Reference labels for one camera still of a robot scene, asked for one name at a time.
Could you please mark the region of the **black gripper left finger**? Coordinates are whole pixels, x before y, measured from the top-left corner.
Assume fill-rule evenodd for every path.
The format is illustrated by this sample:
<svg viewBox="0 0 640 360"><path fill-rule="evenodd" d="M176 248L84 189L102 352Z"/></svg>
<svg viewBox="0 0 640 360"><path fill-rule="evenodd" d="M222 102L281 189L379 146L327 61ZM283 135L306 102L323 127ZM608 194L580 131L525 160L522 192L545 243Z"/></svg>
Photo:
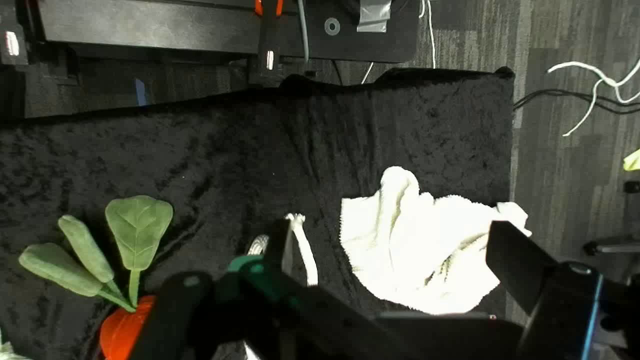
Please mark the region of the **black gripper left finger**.
<svg viewBox="0 0 640 360"><path fill-rule="evenodd" d="M168 277L133 360L212 360L228 342L246 342L263 360L399 355L385 326L284 270L293 239L293 225L277 220L266 230L266 248L235 257L219 280L207 272Z"/></svg>

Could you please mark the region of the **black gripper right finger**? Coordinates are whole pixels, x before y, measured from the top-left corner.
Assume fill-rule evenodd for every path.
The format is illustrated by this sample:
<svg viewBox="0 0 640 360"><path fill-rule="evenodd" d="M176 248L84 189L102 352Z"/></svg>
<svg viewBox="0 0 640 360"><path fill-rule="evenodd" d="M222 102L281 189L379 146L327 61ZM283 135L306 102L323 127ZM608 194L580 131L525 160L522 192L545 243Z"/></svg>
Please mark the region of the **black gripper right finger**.
<svg viewBox="0 0 640 360"><path fill-rule="evenodd" d="M487 264L529 313L515 360L590 360L597 329L620 332L613 350L640 360L636 283L608 280L580 262L559 262L513 221L491 224Z"/></svg>

